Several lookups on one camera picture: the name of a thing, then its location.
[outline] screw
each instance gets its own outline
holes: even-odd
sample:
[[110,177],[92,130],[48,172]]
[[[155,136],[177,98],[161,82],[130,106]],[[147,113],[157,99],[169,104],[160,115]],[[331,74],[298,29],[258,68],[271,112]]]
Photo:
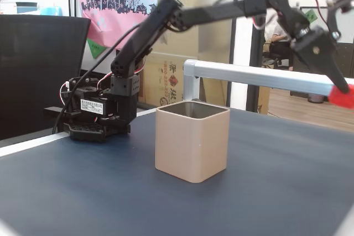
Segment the screw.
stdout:
[[339,32],[333,32],[332,33],[332,37],[335,39],[335,40],[338,40],[339,38],[340,38],[340,34],[339,34]]
[[315,55],[318,55],[320,53],[320,48],[318,46],[313,47],[312,51],[314,52]]

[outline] black chair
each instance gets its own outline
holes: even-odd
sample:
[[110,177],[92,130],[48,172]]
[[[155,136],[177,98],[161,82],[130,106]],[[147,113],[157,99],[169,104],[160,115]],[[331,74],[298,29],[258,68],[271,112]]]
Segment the black chair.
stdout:
[[0,140],[53,126],[43,109],[80,73],[90,20],[0,15]]
[[[273,43],[270,43],[269,44],[269,51],[272,50],[272,46],[274,46]],[[288,58],[285,58],[279,54],[276,54],[276,53],[272,53],[272,52],[264,52],[263,53],[263,57],[265,58],[268,58],[268,59],[272,59],[274,60],[273,64],[274,64],[274,69],[279,69],[279,62],[280,64],[282,63],[282,60],[284,59],[288,59]]]

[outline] person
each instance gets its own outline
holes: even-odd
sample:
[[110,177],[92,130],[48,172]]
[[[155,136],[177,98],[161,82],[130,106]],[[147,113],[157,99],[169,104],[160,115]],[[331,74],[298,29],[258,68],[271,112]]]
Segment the person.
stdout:
[[290,48],[291,38],[285,30],[277,24],[275,27],[270,52],[282,56],[284,59],[289,59],[289,70],[294,68],[294,54]]

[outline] label sticker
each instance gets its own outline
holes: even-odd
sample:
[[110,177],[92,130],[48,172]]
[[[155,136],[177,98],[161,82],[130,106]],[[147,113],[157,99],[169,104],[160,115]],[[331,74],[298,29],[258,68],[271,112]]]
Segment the label sticker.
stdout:
[[311,24],[312,22],[314,22],[315,20],[318,19],[317,15],[316,15],[316,13],[314,12],[313,9],[310,9],[309,11],[307,11],[307,12],[305,13],[305,16],[306,16],[307,19],[309,20],[310,24]]
[[103,103],[91,102],[81,99],[81,110],[91,113],[103,114]]

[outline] red gripper tip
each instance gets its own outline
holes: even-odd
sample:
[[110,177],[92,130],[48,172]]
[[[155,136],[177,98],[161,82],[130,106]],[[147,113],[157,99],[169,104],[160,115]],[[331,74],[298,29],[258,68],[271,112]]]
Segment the red gripper tip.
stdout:
[[334,105],[354,109],[354,85],[349,85],[349,93],[347,94],[344,94],[336,86],[333,86],[328,100]]

